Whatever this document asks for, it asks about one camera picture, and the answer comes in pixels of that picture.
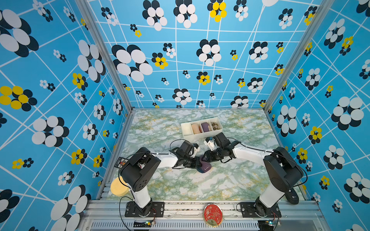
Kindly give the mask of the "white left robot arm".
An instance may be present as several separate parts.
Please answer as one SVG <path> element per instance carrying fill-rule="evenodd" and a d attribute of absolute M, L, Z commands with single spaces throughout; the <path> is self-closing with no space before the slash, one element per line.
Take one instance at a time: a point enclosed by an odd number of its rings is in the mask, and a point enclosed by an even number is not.
<path fill-rule="evenodd" d="M 141 147 L 128 156 L 125 164 L 119 169 L 119 179 L 130 189 L 134 203 L 140 210 L 149 208 L 152 203 L 147 184 L 157 169 L 196 169 L 201 166 L 199 158 L 196 157 L 199 145 L 187 140 L 182 141 L 179 147 L 171 148 L 166 154 L 154 153 Z"/>

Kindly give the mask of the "purple striped sock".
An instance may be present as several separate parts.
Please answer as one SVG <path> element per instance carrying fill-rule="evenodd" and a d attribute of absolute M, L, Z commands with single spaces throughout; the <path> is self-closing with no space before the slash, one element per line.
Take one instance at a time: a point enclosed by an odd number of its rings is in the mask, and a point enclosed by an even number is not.
<path fill-rule="evenodd" d="M 200 173 L 206 173 L 212 168 L 211 164 L 209 162 L 206 162 L 202 159 L 202 157 L 199 157 L 196 163 L 196 170 Z"/>

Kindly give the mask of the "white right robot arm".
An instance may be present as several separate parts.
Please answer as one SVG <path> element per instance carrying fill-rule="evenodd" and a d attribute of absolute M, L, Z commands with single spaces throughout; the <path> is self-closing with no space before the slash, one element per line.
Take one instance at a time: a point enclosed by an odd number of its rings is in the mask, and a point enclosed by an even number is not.
<path fill-rule="evenodd" d="M 202 158 L 204 162 L 221 162 L 224 158 L 228 161 L 242 159 L 265 167 L 270 184 L 254 204 L 255 212 L 260 217 L 266 216 L 282 197 L 293 205 L 299 203 L 299 196 L 294 188 L 299 186 L 304 170 L 285 148 L 263 150 L 244 145 L 238 140 L 231 142 L 223 133 L 206 138 L 204 143 L 209 148 Z"/>

